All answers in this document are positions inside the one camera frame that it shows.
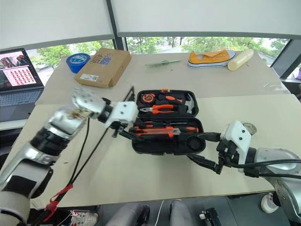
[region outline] laptop screen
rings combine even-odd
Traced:
[[[0,52],[0,91],[43,87],[23,48]]]

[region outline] black tool case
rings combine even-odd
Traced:
[[[155,100],[151,103],[146,103],[143,101],[143,97],[146,94],[155,95]],[[151,112],[139,111],[138,120],[134,124],[134,127],[139,127],[139,129],[147,129],[146,123],[154,123],[156,128],[158,124],[166,124],[167,126],[172,126],[174,128],[189,126],[198,129],[198,133],[202,133],[203,127],[200,120],[196,119],[198,114],[198,104],[196,98],[191,91],[186,90],[143,90],[137,95],[137,106],[138,109],[152,107],[153,105],[166,105],[171,104],[170,100],[162,99],[159,100],[158,97],[172,96],[179,100],[189,100],[189,95],[194,102],[194,107],[191,113],[187,113],[187,106],[185,104],[175,105],[176,110],[174,113],[158,113],[152,114]],[[186,155],[190,153],[200,153],[206,147],[205,140],[194,136],[192,133],[182,132],[179,135],[174,135],[172,138],[167,134],[160,135],[143,135],[143,141],[133,140],[132,146],[137,153],[148,153],[155,155],[163,155],[164,153],[173,153],[174,155]]]

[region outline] cardboard box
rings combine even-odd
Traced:
[[[130,60],[131,55],[128,51],[101,48],[74,79],[89,86],[115,86]]]

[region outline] gray pants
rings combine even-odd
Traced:
[[[135,226],[142,209],[143,205],[138,202],[125,204],[106,226]],[[193,226],[191,214],[187,206],[180,200],[172,203],[170,226]]]

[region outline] red cable clip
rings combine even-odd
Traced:
[[[52,201],[52,199],[60,194],[63,194],[67,191],[69,191],[71,188],[73,188],[73,185],[69,185],[67,187],[65,187],[63,190],[61,190],[60,192],[58,192],[56,195],[52,196],[52,198],[50,199],[50,203],[46,206],[46,208],[44,210],[50,210],[51,213],[49,214],[49,216],[43,220],[43,222],[46,222],[49,220],[49,218],[52,217],[52,215],[54,215],[55,211],[56,211],[56,208],[57,208],[57,205],[59,203],[59,201]]]

